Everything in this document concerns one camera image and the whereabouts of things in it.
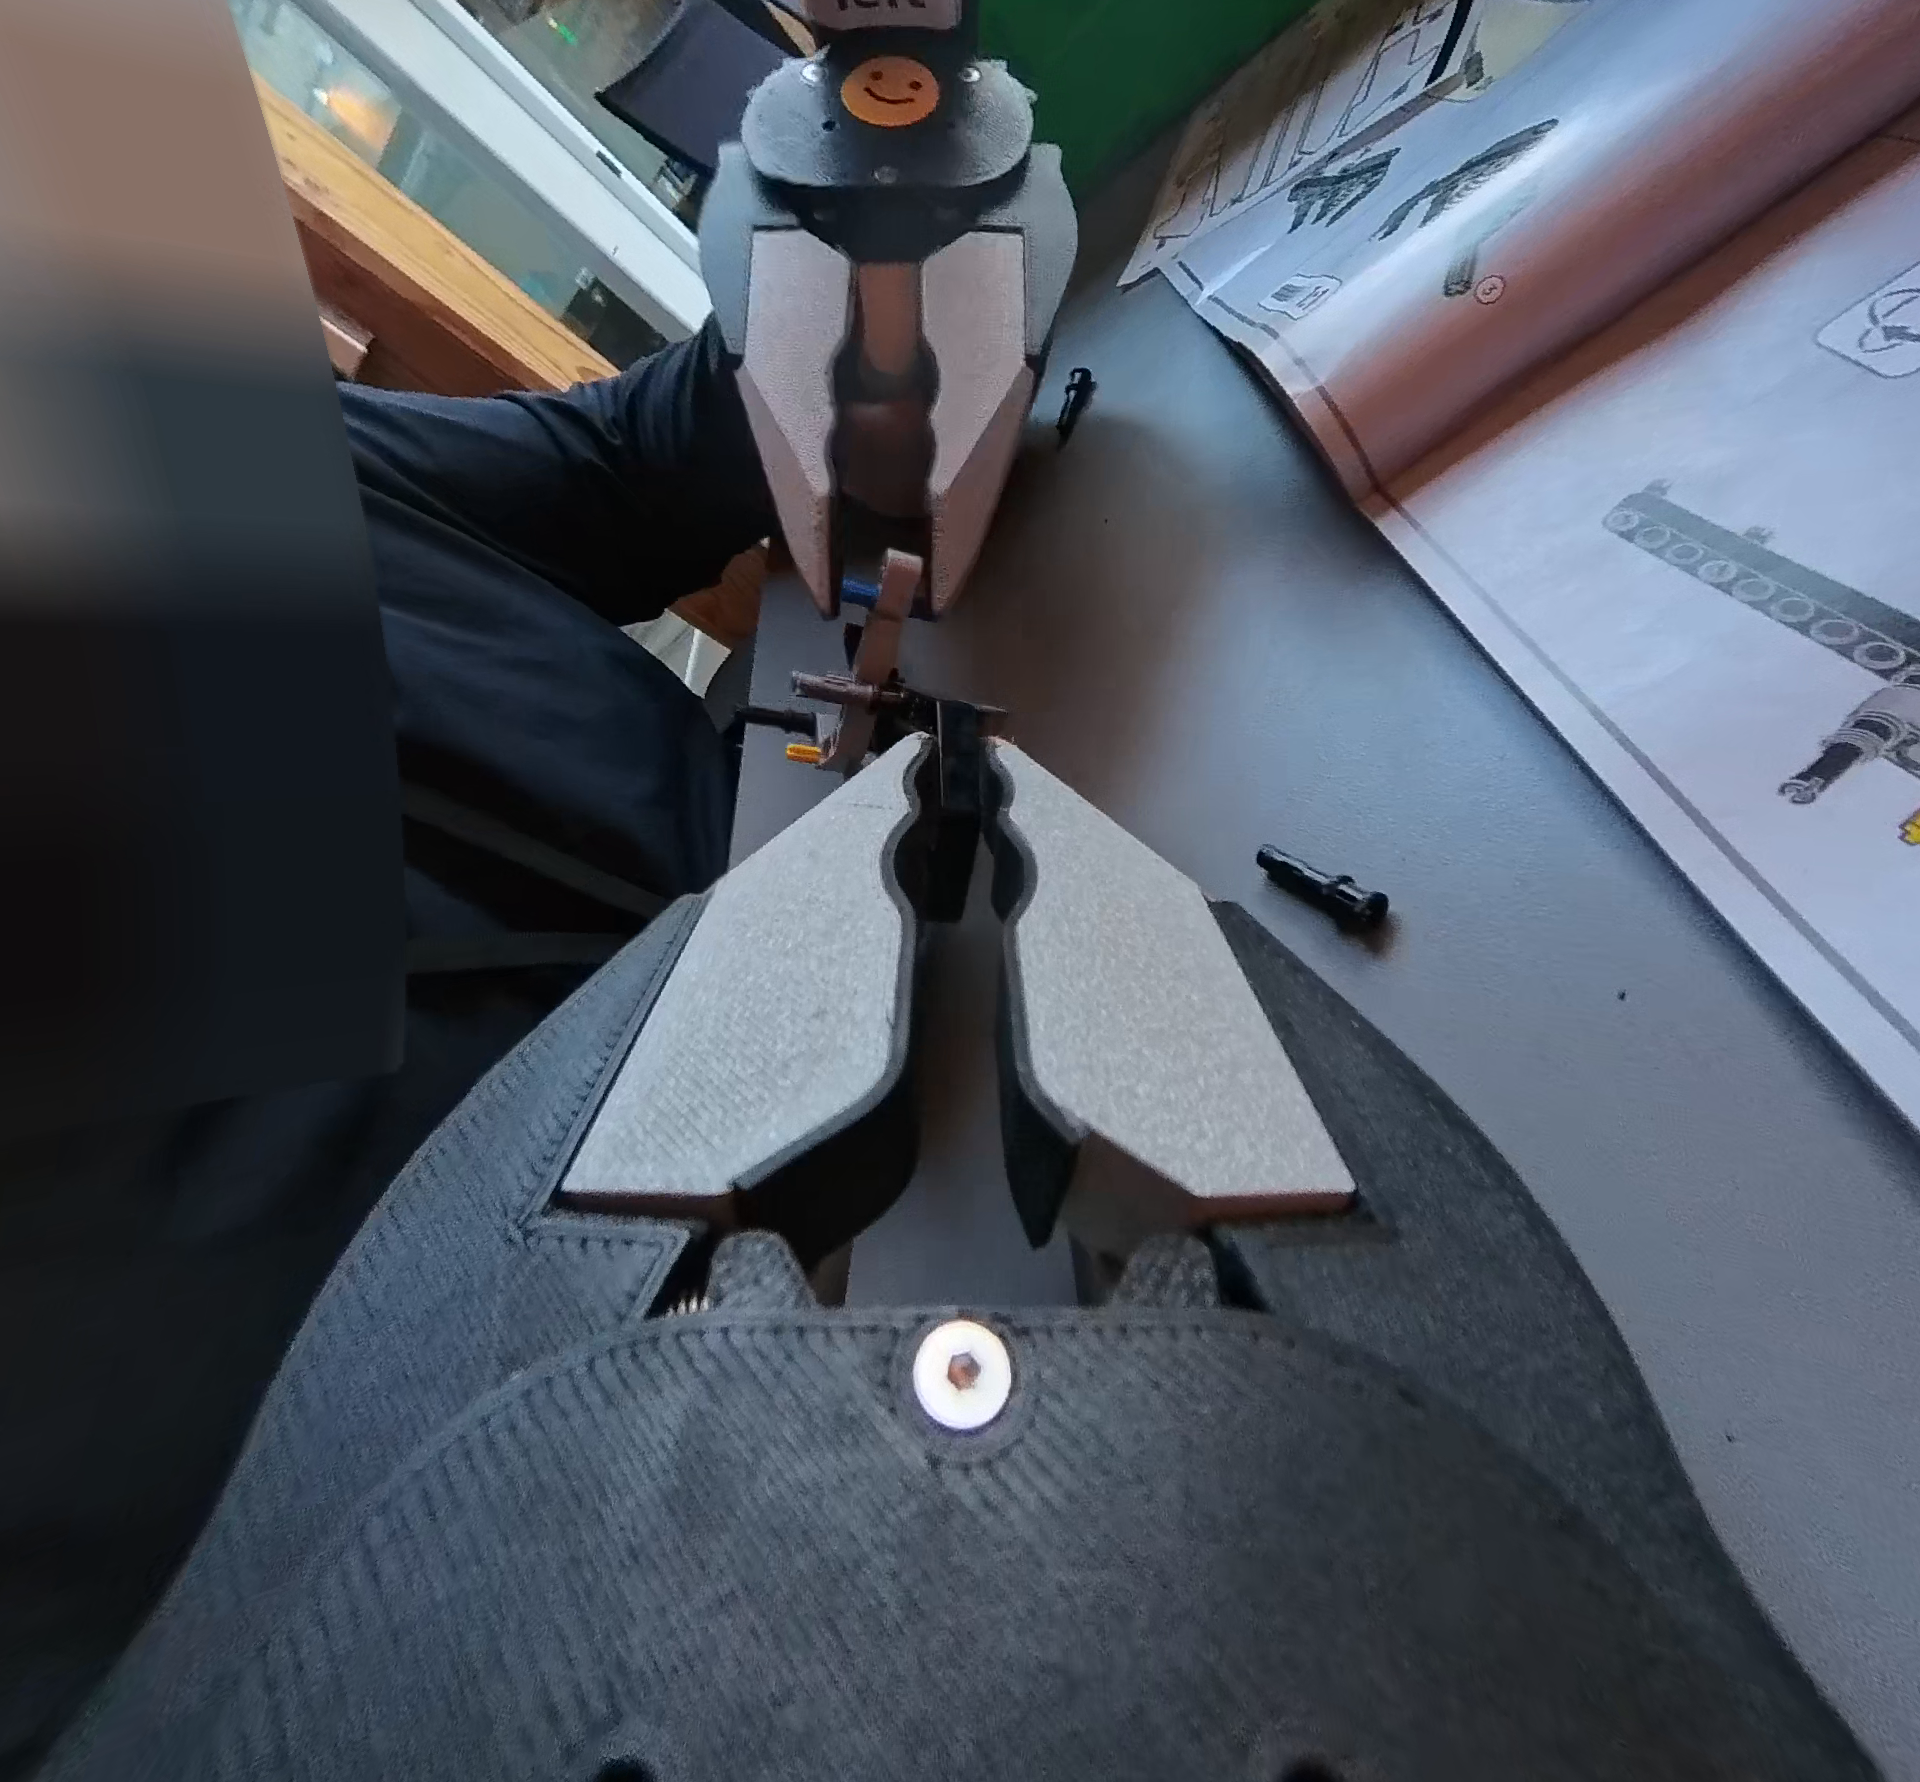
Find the white framed window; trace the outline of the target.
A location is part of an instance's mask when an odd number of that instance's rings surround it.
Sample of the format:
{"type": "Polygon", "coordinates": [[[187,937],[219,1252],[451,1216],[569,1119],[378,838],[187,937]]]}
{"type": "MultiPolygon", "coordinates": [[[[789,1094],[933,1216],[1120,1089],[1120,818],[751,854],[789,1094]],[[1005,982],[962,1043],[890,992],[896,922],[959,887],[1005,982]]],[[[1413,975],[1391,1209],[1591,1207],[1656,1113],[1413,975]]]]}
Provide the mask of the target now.
{"type": "Polygon", "coordinates": [[[617,361],[698,329],[693,170],[597,93],[669,0],[228,0],[250,70],[617,361]]]}

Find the black office chair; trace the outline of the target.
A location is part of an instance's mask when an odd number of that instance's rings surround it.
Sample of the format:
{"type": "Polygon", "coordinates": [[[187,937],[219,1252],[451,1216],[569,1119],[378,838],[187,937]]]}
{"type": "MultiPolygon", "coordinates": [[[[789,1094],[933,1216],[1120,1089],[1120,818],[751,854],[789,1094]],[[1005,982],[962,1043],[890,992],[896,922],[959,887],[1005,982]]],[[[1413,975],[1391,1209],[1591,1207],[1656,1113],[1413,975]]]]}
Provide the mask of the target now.
{"type": "Polygon", "coordinates": [[[716,0],[674,0],[635,67],[594,101],[671,162],[712,176],[755,87],[793,59],[716,0]]]}

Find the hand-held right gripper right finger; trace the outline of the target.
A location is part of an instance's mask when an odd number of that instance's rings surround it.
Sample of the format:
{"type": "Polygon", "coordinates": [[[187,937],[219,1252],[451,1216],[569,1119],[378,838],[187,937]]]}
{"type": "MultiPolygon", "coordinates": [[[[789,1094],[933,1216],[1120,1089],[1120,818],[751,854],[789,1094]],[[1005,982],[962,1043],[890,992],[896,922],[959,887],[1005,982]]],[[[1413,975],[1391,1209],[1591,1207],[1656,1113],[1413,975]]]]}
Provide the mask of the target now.
{"type": "Polygon", "coordinates": [[[998,1110],[1032,1246],[1334,1216],[1354,1173],[1198,883],[988,748],[998,1110]]]}

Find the long black lego pin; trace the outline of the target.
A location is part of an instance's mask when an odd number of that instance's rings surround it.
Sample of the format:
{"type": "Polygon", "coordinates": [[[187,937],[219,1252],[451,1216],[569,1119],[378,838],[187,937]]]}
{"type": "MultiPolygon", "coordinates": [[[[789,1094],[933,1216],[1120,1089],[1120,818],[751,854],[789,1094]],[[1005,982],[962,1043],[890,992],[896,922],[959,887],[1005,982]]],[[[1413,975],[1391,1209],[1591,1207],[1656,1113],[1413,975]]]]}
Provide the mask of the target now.
{"type": "Polygon", "coordinates": [[[1372,935],[1391,911],[1389,895],[1350,874],[1329,874],[1273,844],[1257,849],[1261,876],[1283,895],[1313,908],[1343,931],[1372,935]]]}

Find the wooden furniture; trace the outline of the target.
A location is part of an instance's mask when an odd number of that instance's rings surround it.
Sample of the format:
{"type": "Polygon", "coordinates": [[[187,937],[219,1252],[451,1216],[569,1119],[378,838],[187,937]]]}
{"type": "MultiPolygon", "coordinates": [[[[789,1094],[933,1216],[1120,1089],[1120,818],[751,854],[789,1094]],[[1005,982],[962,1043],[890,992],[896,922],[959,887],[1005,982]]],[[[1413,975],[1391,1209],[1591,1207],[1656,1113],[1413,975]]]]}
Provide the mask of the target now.
{"type": "Polygon", "coordinates": [[[253,84],[339,378],[557,393],[665,343],[525,189],[359,63],[253,84]]]}

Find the person's dark clothing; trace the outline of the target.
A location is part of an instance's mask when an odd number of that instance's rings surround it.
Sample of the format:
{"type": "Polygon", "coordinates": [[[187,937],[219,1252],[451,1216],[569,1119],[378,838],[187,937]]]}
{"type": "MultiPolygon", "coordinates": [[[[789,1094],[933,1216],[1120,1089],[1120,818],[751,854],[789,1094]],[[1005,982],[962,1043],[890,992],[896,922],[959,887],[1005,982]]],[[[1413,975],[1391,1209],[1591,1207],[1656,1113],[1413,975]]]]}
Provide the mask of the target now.
{"type": "MultiPolygon", "coordinates": [[[[371,510],[411,939],[636,931],[505,832],[663,901],[729,844],[700,701],[614,618],[371,510]]],[[[397,1072],[4,1138],[2,1765],[26,1778],[194,1547],[315,1296],[398,1170],[606,956],[407,979],[397,1072]]]]}

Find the lego instruction booklet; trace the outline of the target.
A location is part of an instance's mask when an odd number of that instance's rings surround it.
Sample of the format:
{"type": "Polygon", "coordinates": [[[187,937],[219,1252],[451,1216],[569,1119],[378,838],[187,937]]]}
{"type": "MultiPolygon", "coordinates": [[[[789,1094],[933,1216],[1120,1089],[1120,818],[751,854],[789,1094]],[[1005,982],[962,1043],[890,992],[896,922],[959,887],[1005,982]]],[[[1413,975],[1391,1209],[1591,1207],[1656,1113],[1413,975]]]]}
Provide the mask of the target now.
{"type": "Polygon", "coordinates": [[[1915,1123],[1918,0],[1319,0],[1168,282],[1915,1123]]]}

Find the grey and black lego assembly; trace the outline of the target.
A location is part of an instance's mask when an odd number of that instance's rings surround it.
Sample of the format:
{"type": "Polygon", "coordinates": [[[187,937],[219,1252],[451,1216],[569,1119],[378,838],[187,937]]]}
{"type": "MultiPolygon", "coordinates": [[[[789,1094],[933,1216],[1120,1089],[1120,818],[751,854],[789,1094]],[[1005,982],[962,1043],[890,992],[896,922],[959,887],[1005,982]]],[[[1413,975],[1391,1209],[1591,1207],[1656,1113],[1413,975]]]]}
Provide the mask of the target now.
{"type": "Polygon", "coordinates": [[[920,920],[956,923],[965,909],[976,854],[993,810],[989,746],[1006,713],[912,686],[900,668],[907,625],[930,618],[923,604],[924,563],[892,549],[875,580],[847,579],[844,605],[865,623],[844,634],[839,671],[790,675],[793,701],[745,705],[727,737],[749,728],[785,734],[785,758],[823,774],[852,778],[900,743],[907,746],[912,821],[902,887],[920,920]]]}

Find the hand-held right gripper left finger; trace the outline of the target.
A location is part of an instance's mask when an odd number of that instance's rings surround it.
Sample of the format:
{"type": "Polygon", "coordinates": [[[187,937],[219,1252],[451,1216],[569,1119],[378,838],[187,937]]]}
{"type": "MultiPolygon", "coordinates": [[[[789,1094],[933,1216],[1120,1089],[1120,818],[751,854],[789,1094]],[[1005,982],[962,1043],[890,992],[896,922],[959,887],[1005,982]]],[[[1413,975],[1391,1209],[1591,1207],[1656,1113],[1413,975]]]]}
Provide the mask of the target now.
{"type": "Polygon", "coordinates": [[[613,1057],[563,1209],[764,1232],[814,1268],[900,1197],[920,953],[900,854],[930,756],[900,741],[700,901],[613,1057]]]}

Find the person's left forearm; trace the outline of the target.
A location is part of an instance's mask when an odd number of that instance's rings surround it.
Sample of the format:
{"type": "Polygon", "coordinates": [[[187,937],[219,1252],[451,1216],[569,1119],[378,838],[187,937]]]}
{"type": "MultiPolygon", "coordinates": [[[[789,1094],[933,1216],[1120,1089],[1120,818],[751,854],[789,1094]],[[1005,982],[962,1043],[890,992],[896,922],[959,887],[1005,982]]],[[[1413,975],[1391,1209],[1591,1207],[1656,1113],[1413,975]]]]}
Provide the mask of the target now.
{"type": "Polygon", "coordinates": [[[560,393],[339,395],[364,499],[442,521],[617,625],[709,589],[781,525],[711,315],[560,393]]]}

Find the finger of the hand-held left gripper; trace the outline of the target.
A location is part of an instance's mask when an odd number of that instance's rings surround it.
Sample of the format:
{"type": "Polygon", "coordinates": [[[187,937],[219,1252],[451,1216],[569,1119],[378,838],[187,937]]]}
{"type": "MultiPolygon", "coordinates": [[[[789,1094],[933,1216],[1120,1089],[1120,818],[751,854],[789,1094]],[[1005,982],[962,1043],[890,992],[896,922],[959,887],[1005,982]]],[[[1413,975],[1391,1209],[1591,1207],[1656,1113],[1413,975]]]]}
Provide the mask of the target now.
{"type": "Polygon", "coordinates": [[[739,395],[786,555],[823,618],[844,589],[832,450],[852,282],[850,259],[814,233],[753,232],[739,395]]]}
{"type": "Polygon", "coordinates": [[[933,361],[927,605],[945,618],[988,543],[1036,395],[1021,232],[968,232],[920,267],[933,361]]]}

